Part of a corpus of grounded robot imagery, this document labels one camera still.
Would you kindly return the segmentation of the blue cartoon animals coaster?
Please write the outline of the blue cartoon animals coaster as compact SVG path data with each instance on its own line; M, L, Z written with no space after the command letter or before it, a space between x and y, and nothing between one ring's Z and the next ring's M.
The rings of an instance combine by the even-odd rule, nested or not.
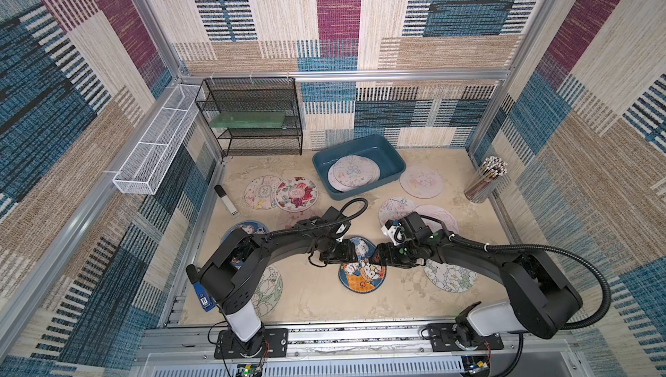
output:
M371 293L383 285L387 268L369 262L369 258L376 251L376 245L367 238L352 237L350 241L355 245L357 262L342 264L338 271L338 279L343 287L354 293Z

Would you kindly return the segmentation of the white pink butterfly coaster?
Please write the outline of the white pink butterfly coaster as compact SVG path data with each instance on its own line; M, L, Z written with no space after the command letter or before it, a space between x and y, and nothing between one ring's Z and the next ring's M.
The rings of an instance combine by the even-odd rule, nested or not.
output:
M390 220L398 220L409 215L416 207L417 204L409 198L388 198L379 208L379 222L384 226Z

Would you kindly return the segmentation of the white bear flower coaster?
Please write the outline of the white bear flower coaster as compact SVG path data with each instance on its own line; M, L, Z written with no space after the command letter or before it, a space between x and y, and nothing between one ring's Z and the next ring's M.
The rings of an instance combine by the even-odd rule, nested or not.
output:
M340 158L332 167L333 177L343 186L359 188L377 181L380 178L379 165L359 155L348 155Z

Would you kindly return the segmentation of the green peony outline coaster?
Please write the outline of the green peony outline coaster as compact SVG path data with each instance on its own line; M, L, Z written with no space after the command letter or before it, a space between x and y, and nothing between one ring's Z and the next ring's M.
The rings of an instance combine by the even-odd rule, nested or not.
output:
M283 288L283 278L279 270L272 265L268 266L251 299L259 317L268 315L276 308L282 297Z

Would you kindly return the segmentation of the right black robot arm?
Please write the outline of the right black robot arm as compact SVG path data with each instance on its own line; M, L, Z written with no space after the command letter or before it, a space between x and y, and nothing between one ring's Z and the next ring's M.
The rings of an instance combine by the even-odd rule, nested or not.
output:
M436 231L430 216L411 212L390 220L383 232L390 242L376 247L371 264L411 269L431 261L458 266L501 284L504 302L476 302L455 319L455 332L465 346L497 333L530 333L550 339L560 330L587 328L600 322L612 305L612 290L603 273L583 257L550 245L490 245L456 234L440 221ZM573 317L584 306L579 292L551 259L568 257L598 281L602 299L598 309L581 320Z

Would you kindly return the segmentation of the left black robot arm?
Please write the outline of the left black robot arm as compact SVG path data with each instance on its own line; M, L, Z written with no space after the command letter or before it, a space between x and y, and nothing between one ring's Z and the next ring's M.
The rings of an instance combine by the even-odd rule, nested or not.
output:
M286 230L265 234L234 231L202 267L186 267L190 282L199 283L225 317L232 341L243 355L258 354L267 345L265 326L251 297L269 265L287 257L314 253L319 254L319 268L357 262L356 247L344 235L351 221L367 210L369 202L354 198L343 209L354 204L361 208L350 216L331 207L322 217L311 217Z

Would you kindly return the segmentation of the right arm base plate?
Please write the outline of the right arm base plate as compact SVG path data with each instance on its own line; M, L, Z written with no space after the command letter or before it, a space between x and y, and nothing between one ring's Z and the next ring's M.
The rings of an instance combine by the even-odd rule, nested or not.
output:
M430 342L434 352L504 349L500 335L480 336L458 323L430 323L421 331L421 338Z

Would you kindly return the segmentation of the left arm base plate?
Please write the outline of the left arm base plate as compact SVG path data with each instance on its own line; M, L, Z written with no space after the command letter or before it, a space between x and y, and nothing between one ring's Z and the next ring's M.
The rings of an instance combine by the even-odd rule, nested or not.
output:
M218 336L213 356L216 360L285 358L288 342L288 328L262 328L248 342L225 330Z

